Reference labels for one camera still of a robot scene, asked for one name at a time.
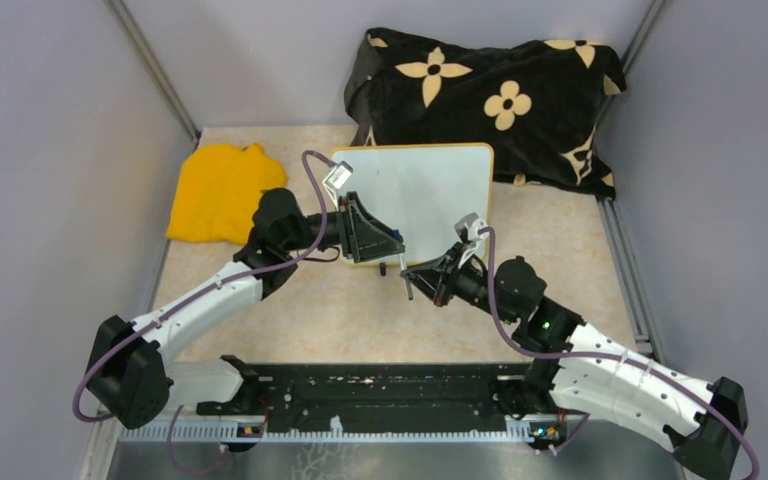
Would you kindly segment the yellow framed whiteboard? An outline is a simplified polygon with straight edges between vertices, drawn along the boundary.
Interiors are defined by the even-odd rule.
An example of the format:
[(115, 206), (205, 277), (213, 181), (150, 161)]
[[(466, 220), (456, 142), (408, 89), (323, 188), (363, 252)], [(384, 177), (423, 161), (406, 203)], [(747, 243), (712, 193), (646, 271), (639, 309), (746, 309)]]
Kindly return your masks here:
[(357, 192), (402, 235), (409, 265), (445, 253), (464, 216), (489, 218), (494, 151), (486, 143), (344, 147), (331, 158), (353, 170), (341, 190)]

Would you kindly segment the white blue marker pen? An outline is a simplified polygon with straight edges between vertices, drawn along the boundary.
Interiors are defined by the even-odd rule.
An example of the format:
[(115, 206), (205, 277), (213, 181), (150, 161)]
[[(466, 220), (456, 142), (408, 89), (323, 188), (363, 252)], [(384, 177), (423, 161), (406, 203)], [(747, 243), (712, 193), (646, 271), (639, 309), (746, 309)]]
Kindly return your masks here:
[(409, 301), (412, 301), (414, 299), (413, 287), (412, 287), (411, 281), (407, 277), (408, 265), (405, 260), (405, 254), (404, 253), (399, 254), (398, 260), (399, 260), (399, 267), (400, 267), (400, 277), (402, 278), (405, 284), (407, 299)]

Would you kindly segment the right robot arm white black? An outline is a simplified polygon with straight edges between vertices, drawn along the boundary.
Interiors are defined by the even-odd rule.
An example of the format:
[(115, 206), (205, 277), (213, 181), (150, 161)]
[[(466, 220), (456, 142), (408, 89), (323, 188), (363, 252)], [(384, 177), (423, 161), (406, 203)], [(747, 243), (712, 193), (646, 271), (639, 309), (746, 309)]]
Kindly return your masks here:
[(463, 300), (515, 330), (505, 341), (532, 352), (523, 398), (536, 412), (578, 411), (633, 431), (703, 479), (728, 479), (748, 426), (743, 387), (706, 381), (647, 358), (545, 294), (521, 256), (465, 260), (463, 244), (401, 276), (437, 307)]

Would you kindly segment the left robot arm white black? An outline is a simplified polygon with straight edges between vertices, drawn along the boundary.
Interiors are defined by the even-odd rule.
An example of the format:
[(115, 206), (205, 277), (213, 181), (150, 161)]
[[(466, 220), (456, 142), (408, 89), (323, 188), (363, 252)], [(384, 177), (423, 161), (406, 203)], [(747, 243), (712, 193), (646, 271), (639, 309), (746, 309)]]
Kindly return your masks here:
[(232, 314), (274, 294), (304, 254), (336, 247), (354, 263), (399, 255), (401, 234), (375, 218), (355, 192), (332, 212), (304, 215), (288, 189), (267, 190), (244, 247), (216, 274), (181, 298), (131, 321), (114, 315), (98, 328), (79, 392), (92, 393), (128, 429), (172, 408), (226, 405), (252, 411), (260, 388), (233, 356), (180, 363), (178, 356)]

